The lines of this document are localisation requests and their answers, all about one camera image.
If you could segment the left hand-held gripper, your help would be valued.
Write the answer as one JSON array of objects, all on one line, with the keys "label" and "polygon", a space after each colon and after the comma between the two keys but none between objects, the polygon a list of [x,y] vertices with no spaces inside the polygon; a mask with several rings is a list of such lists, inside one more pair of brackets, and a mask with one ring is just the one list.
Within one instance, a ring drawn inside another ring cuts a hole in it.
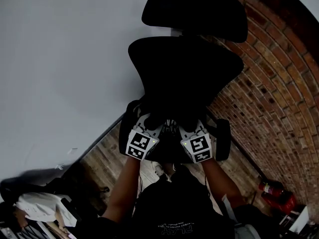
[{"label": "left hand-held gripper", "polygon": [[126,146],[125,154],[140,161],[148,157],[159,143],[158,137],[163,128],[163,124],[161,124],[156,129],[150,130],[150,133],[146,132],[148,128],[145,125],[145,120],[149,116],[150,113],[139,117],[134,129],[129,134]]}]

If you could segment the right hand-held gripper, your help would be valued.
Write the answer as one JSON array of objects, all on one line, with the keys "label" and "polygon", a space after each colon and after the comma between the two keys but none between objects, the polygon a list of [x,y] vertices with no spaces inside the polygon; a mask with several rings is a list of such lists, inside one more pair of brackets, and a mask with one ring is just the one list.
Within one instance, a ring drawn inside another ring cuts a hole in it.
[{"label": "right hand-held gripper", "polygon": [[212,158],[210,136],[201,120],[197,122],[196,137],[191,136],[191,133],[187,132],[183,127],[179,127],[179,132],[182,139],[181,145],[193,163],[201,163]]}]

